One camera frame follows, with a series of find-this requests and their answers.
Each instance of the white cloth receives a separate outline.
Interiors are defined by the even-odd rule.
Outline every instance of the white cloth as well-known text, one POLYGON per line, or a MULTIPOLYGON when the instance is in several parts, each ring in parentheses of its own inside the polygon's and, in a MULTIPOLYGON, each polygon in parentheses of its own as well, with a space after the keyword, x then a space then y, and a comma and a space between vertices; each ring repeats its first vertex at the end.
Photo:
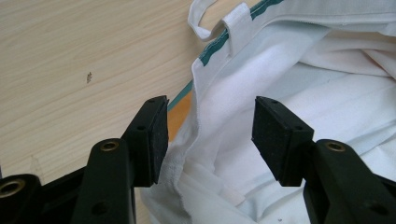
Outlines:
MULTIPOLYGON (((191 13, 213 1, 203 2, 191 13)), ((396 180, 395 1, 246 8, 222 20, 229 31, 192 65, 191 112, 159 184, 142 190, 153 223, 309 223, 302 189, 281 188, 250 140, 257 95, 285 104, 314 140, 346 142, 373 172, 396 180)), ((195 30, 204 13, 196 14, 195 30)))

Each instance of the dark mark on wood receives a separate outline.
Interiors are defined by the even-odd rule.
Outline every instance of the dark mark on wood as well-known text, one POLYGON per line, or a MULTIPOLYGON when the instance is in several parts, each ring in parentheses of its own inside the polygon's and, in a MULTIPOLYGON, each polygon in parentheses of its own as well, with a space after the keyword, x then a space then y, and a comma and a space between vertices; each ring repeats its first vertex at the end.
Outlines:
POLYGON ((87 75, 87 84, 91 82, 91 79, 92 79, 92 73, 90 72, 90 73, 87 75))

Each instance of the green trim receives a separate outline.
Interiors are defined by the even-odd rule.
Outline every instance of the green trim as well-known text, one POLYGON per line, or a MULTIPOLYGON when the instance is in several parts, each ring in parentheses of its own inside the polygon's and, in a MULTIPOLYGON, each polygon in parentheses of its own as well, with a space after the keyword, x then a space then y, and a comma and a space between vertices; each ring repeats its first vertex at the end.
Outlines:
POLYGON ((264 13, 268 7, 279 4, 283 2, 283 0, 263 0, 260 3, 256 4, 254 7, 250 9, 251 19, 254 20, 256 17, 260 16, 264 13))
POLYGON ((199 59, 204 64, 204 66, 209 63, 210 57, 212 57, 212 55, 216 51, 218 51, 224 46, 225 42, 228 40, 229 37, 230 36, 228 35, 228 30, 225 29, 221 33, 221 35, 218 36, 218 38, 216 38, 213 42, 211 42, 206 46, 204 52, 202 52, 201 55, 199 56, 199 59))
POLYGON ((175 97, 175 99, 168 105, 168 111, 171 111, 192 89, 192 81, 175 97))
MULTIPOLYGON (((260 3, 256 4, 254 7, 250 9, 250 17, 254 20, 256 17, 260 16, 265 10, 272 6, 281 3, 283 0, 262 0, 260 3)), ((208 44, 204 49, 204 52, 201 53, 199 59, 202 64, 206 66, 209 63, 210 58, 214 53, 216 53, 219 49, 221 49, 225 42, 229 38, 228 30, 224 29, 224 31, 219 35, 213 42, 208 44)))

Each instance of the bag handle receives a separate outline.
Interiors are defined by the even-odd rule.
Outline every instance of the bag handle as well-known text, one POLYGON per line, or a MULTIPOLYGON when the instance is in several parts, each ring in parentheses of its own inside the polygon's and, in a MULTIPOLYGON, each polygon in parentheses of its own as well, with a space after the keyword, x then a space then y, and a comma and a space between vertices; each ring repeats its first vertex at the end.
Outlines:
POLYGON ((199 22, 206 10, 215 2, 216 0, 194 0, 190 7, 188 23, 202 41, 212 40, 226 27, 229 33, 231 54, 234 56, 252 37, 250 9, 246 3, 239 4, 218 21, 212 31, 209 31, 199 26, 199 22))

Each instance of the wooden table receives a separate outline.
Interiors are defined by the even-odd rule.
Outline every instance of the wooden table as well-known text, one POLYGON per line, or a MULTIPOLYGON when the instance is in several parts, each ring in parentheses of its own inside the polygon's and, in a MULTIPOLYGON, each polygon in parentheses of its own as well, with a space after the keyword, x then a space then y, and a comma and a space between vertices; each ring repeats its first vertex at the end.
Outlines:
MULTIPOLYGON (((205 47, 187 24, 190 3, 0 1, 3 176, 46 184, 75 171, 96 142, 121 136, 145 100, 174 99, 205 47)), ((218 1, 203 26, 237 3, 218 1)), ((149 223, 136 192, 138 223, 149 223)))

